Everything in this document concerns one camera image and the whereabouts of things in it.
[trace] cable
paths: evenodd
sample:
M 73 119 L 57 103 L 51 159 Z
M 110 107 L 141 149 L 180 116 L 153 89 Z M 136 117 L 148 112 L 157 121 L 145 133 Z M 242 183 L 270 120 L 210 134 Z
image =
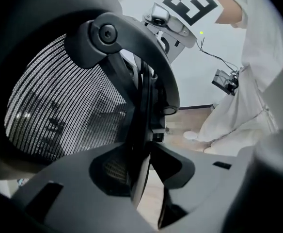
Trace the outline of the cable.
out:
M 223 61 L 223 62 L 225 63 L 225 65 L 226 65 L 228 68 L 230 68 L 230 69 L 232 70 L 231 74 L 232 74 L 232 73 L 236 74 L 236 73 L 239 72 L 239 68 L 238 68 L 236 65 L 234 65 L 234 64 L 232 64 L 232 63 L 230 63 L 230 62 L 227 62 L 227 61 L 223 60 L 222 58 L 220 58 L 220 57 L 218 57 L 218 56 L 215 56 L 215 55 L 213 55 L 213 54 L 210 54 L 210 53 L 204 51 L 204 50 L 203 50 L 204 40 L 205 40 L 205 37 L 203 38 L 203 41 L 201 41 L 201 47 L 199 46 L 198 41 L 196 41 L 196 44 L 197 44 L 197 46 L 198 46 L 198 48 L 200 49 L 201 52 L 203 52 L 203 53 L 205 53 L 205 54 L 207 54 L 207 55 L 209 55 L 209 56 L 212 56 L 212 57 L 214 57 L 214 58 L 216 58 L 216 59 L 219 59 L 219 60 Z M 229 63 L 229 64 L 235 66 L 235 67 L 237 68 L 237 71 L 233 70 L 227 63 Z
M 223 83 L 223 85 L 226 85 L 226 83 L 232 82 L 231 80 L 229 80 L 226 77 L 223 77 L 221 75 L 216 74 L 215 76 L 218 76 L 220 78 L 220 80 Z

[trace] white fabric cover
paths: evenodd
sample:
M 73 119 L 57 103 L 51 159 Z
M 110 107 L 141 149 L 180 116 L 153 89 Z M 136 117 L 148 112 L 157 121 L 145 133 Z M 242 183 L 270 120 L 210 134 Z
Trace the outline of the white fabric cover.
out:
M 283 69 L 283 20 L 269 0 L 235 0 L 243 10 L 234 27 L 247 28 L 244 68 L 236 95 L 226 96 L 203 124 L 198 141 L 207 153 L 236 156 L 245 146 L 277 130 L 262 92 Z

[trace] white wall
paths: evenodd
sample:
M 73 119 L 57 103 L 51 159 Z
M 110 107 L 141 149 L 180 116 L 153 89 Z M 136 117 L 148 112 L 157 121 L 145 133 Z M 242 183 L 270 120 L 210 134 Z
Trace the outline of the white wall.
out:
M 121 0 L 121 5 L 125 15 L 141 20 L 155 1 L 163 0 Z M 230 25 L 214 24 L 211 30 L 204 32 L 203 49 L 240 67 L 245 32 Z M 181 107 L 213 104 L 225 96 L 211 82 L 217 69 L 229 73 L 229 68 L 223 62 L 200 52 L 197 46 L 185 49 L 173 62 L 172 68 L 179 88 Z

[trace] baseboard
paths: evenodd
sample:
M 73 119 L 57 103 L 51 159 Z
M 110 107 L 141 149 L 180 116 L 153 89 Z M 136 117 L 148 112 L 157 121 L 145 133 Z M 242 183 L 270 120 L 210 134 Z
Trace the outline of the baseboard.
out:
M 189 107 L 180 107 L 179 110 L 204 109 L 204 108 L 210 108 L 211 106 L 212 106 L 212 104 L 199 105 L 199 106 L 189 106 Z

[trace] metal mount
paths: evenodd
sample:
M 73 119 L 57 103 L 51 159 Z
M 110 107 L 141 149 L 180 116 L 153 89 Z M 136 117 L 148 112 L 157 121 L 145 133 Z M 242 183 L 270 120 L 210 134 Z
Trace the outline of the metal mount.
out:
M 142 19 L 153 34 L 158 34 L 159 31 L 163 32 L 160 40 L 165 45 L 170 63 L 177 58 L 185 47 L 192 48 L 196 42 L 196 37 L 189 28 L 157 3 L 154 3 Z

